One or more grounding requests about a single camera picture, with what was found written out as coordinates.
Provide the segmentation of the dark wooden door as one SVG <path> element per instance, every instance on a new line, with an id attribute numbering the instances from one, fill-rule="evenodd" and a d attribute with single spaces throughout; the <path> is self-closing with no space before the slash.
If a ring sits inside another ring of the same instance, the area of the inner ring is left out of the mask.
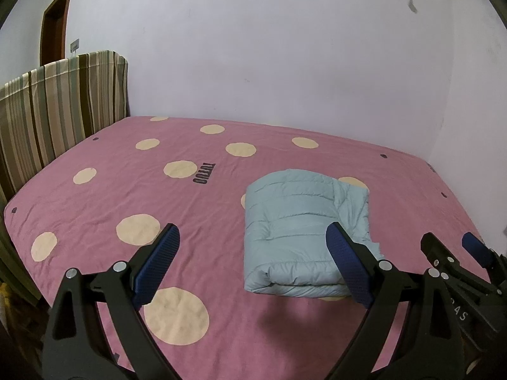
<path id="1" fill-rule="evenodd" d="M 40 65 L 65 58 L 65 38 L 70 0 L 53 0 L 43 14 L 40 33 Z"/>

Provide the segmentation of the striped fabric headboard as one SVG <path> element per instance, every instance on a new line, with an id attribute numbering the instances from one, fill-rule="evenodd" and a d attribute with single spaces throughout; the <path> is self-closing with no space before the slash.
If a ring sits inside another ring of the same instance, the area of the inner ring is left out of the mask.
<path id="1" fill-rule="evenodd" d="M 90 52 L 1 86 L 1 203 L 58 156 L 129 114 L 127 60 Z"/>

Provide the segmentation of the light blue puffer jacket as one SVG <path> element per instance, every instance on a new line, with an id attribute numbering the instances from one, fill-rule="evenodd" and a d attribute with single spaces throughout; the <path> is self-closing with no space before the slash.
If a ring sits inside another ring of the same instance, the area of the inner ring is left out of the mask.
<path id="1" fill-rule="evenodd" d="M 366 185 L 300 169 L 255 180 L 245 197 L 245 290 L 297 298 L 349 295 L 327 249 L 326 231 L 334 222 L 382 259 L 369 232 Z"/>

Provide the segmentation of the pink polka dot bed sheet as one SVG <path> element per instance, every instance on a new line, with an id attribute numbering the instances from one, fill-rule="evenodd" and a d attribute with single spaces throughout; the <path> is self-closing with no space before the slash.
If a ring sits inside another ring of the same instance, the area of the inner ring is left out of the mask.
<path id="1" fill-rule="evenodd" d="M 157 322 L 186 345 L 159 347 L 185 379 L 322 379 L 363 318 L 351 299 L 292 299 L 243 287 L 247 187 L 268 173 L 303 169 L 369 189 L 372 239 L 399 269 L 428 267 L 434 233 L 471 272 L 462 248 L 473 222 L 451 189 L 412 155 L 315 132 L 226 122 L 129 117 L 101 130 L 33 177 L 4 211 L 8 234 L 48 301 L 64 272 L 101 272 L 129 259 L 117 225 L 146 214 L 181 231 L 163 281 Z"/>

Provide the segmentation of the grey wall switch plate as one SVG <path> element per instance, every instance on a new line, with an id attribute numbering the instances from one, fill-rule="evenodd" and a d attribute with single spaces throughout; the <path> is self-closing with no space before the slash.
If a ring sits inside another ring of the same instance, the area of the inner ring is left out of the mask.
<path id="1" fill-rule="evenodd" d="M 71 53 L 75 53 L 79 49 L 79 46 L 80 46 L 80 40 L 79 39 L 76 39 L 76 40 L 72 41 L 70 43 L 70 52 Z"/>

